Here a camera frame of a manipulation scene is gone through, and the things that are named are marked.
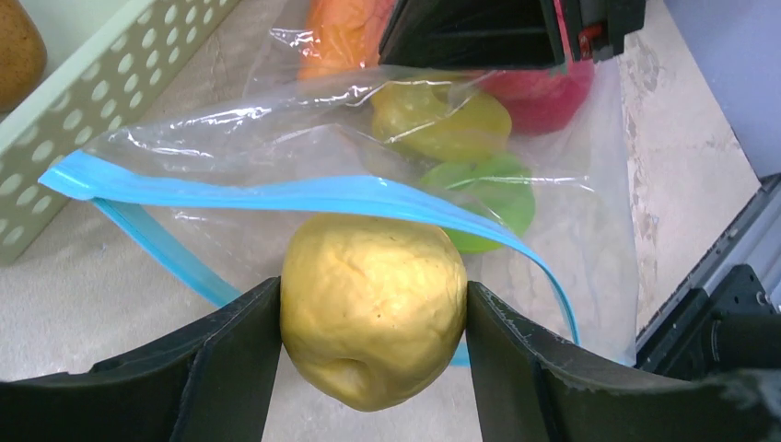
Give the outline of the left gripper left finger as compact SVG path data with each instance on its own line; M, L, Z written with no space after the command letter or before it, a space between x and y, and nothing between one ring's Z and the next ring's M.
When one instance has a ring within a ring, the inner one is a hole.
M281 353L280 282L95 364L1 385L5 441L259 441Z

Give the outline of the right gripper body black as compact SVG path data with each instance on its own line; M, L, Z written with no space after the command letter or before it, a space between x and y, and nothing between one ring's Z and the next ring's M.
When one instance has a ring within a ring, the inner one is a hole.
M565 53L573 61L604 62L624 52L624 38L644 27L645 0L565 0Z

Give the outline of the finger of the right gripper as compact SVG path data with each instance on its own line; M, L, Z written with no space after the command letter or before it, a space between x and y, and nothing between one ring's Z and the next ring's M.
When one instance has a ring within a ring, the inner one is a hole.
M542 69L565 61L553 1L396 3L379 63L433 69Z

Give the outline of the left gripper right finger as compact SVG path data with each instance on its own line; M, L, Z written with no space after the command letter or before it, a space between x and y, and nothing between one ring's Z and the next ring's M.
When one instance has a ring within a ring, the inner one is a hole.
M486 441L776 441L780 374L666 378L595 355L468 285L467 344Z

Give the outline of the clear zip top bag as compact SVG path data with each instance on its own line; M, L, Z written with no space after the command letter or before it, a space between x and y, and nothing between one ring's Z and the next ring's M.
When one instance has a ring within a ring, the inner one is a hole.
M423 189L440 161L372 133L371 95L423 76L478 83L494 71L378 64L297 78L309 3L288 1L262 35L242 98L186 116L110 129L41 175L94 204L139 246L218 306L278 275L311 215L374 215L442 227L472 280L591 352L635 362L638 274L627 190L621 80L592 62L589 95L562 130L511 129L507 149L531 172L536 212L522 236Z

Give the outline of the yellow fake lemon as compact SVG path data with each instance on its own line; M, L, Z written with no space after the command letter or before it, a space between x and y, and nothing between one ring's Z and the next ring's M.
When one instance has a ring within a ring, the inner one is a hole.
M360 412L387 409L449 365L466 292L462 258L440 227L317 214L286 251L282 341L318 390Z

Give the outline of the brown fake kiwi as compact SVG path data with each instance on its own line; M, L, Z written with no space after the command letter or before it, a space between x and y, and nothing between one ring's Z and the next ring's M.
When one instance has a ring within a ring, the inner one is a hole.
M17 107L41 82L47 50L18 0L1 0L1 112Z

